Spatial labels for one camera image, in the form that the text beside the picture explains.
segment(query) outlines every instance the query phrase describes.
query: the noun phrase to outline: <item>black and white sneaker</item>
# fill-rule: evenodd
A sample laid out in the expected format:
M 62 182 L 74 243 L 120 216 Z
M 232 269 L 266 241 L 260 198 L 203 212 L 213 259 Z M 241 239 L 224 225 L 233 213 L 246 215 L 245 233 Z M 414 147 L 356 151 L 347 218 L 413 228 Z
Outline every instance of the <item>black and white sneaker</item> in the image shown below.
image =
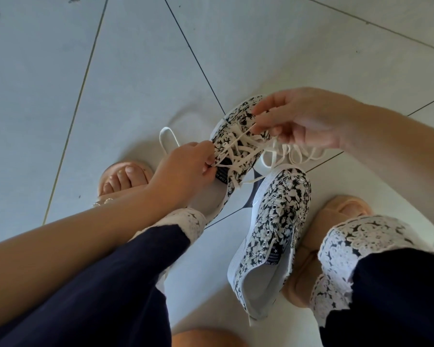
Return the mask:
M 250 320 L 267 317 L 292 272 L 310 197 L 306 174 L 290 164 L 267 175 L 254 197 L 249 233 L 227 272 Z
M 215 145 L 216 179 L 190 204 L 191 208 L 201 211 L 208 222 L 220 213 L 235 188 L 239 188 L 246 173 L 268 147 L 268 132 L 260 135 L 250 132 L 255 123 L 251 111 L 262 98 L 254 96 L 243 101 L 225 115 L 210 135 Z

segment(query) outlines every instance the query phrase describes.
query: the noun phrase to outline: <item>person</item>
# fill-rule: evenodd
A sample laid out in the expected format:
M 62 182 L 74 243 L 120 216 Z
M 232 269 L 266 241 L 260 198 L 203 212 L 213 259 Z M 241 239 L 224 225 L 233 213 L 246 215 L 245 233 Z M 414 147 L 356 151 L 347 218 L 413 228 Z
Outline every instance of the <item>person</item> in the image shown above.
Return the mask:
M 434 224 L 434 128 L 316 88 L 269 95 L 253 114 L 252 133 L 340 148 Z M 170 345 L 156 285 L 203 231 L 202 215 L 185 207 L 213 181 L 213 162 L 203 141 L 172 151 L 153 176 L 113 166 L 101 206 L 1 242 L 0 346 Z M 358 198 L 319 211 L 283 294 L 313 310 L 325 346 L 434 346 L 434 254 Z

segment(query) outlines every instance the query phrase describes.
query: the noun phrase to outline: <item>hand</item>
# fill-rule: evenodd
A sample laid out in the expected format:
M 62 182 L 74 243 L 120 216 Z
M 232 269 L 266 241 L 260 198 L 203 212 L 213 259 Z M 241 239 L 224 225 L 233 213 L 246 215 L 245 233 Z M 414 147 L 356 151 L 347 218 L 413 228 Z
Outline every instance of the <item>hand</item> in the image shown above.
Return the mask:
M 147 188 L 172 210 L 186 207 L 191 199 L 214 181 L 217 167 L 211 141 L 190 142 L 172 151 L 157 168 Z
M 282 143 L 341 148 L 343 128 L 362 119 L 365 107 L 349 96 L 322 89 L 279 91 L 255 105 L 252 114 L 257 125 L 252 131 L 269 130 Z

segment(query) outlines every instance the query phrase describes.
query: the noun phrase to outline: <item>person's right arm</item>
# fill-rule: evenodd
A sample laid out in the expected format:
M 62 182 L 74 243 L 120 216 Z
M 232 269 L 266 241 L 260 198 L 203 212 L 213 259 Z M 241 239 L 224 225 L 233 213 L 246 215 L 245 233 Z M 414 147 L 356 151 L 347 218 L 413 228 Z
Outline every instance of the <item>person's right arm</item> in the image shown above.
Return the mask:
M 315 88 L 274 93 L 253 114 L 254 133 L 350 153 L 434 223 L 434 128 Z

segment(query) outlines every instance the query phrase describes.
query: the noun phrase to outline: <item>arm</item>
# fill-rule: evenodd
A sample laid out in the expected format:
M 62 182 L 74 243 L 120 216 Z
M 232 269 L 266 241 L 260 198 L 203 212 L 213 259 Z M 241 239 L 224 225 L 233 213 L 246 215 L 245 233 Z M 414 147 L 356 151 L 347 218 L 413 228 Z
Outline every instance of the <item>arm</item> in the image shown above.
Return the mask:
M 314 88 L 274 93 L 253 114 L 254 133 L 268 128 L 282 142 L 350 153 L 434 223 L 434 128 Z
M 215 177 L 214 145 L 191 143 L 164 160 L 150 184 L 0 243 L 0 326 L 40 303 L 80 270 L 190 199 Z

